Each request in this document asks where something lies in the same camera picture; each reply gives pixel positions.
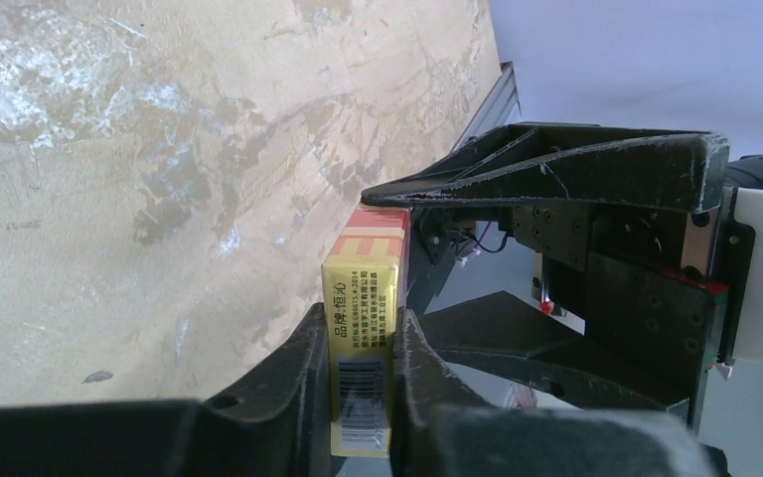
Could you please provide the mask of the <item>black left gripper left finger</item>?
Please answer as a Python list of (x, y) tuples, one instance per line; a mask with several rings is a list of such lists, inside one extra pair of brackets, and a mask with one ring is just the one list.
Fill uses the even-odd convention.
[(0, 408), (0, 476), (329, 476), (324, 310), (203, 401)]

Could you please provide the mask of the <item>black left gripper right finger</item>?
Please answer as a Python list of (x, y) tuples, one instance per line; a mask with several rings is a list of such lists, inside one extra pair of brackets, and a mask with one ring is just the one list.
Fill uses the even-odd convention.
[(393, 346), (395, 476), (714, 476), (707, 448), (674, 417), (491, 405), (400, 309)]

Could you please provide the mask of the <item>red playing card box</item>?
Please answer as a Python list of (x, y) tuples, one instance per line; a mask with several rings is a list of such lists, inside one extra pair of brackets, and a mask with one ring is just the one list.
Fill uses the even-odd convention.
[(359, 204), (321, 268), (331, 372), (331, 452), (385, 458), (392, 347), (404, 303), (410, 212)]

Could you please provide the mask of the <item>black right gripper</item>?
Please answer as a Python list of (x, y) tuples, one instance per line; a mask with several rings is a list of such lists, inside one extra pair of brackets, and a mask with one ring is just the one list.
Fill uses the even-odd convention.
[[(376, 207), (493, 208), (574, 201), (703, 213), (719, 206), (726, 136), (517, 123), (422, 171), (363, 190)], [(580, 408), (700, 418), (708, 371), (731, 358), (747, 255), (722, 267), (716, 212), (543, 204), (502, 228), (541, 256), (539, 306), (500, 291), (420, 317), (445, 361)]]

